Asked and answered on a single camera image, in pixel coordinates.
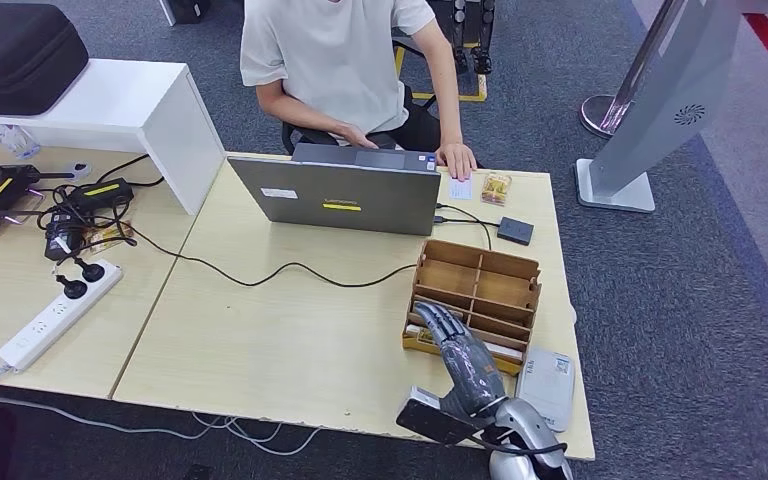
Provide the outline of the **person's left hand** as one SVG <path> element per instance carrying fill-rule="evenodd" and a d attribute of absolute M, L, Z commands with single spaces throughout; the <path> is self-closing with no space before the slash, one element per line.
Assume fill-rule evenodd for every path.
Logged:
<path fill-rule="evenodd" d="M 472 172 L 478 168 L 477 160 L 471 148 L 457 138 L 443 139 L 435 154 L 437 164 L 444 165 L 451 178 L 457 181 L 469 180 Z"/>

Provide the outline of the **person's right hand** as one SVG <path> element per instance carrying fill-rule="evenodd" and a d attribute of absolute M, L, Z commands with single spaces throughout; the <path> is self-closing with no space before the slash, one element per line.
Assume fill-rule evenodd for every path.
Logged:
<path fill-rule="evenodd" d="M 378 146 L 373 141 L 369 140 L 358 127 L 352 124 L 338 123 L 331 130 L 331 133 L 355 147 L 371 149 L 378 148 Z"/>

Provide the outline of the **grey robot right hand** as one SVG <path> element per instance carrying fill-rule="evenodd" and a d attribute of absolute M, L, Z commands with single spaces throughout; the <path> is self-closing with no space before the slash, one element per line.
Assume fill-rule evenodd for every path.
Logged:
<path fill-rule="evenodd" d="M 424 320 L 453 383 L 444 409 L 461 417 L 494 418 L 508 396 L 484 342 L 440 304 L 417 301 L 413 311 Z"/>

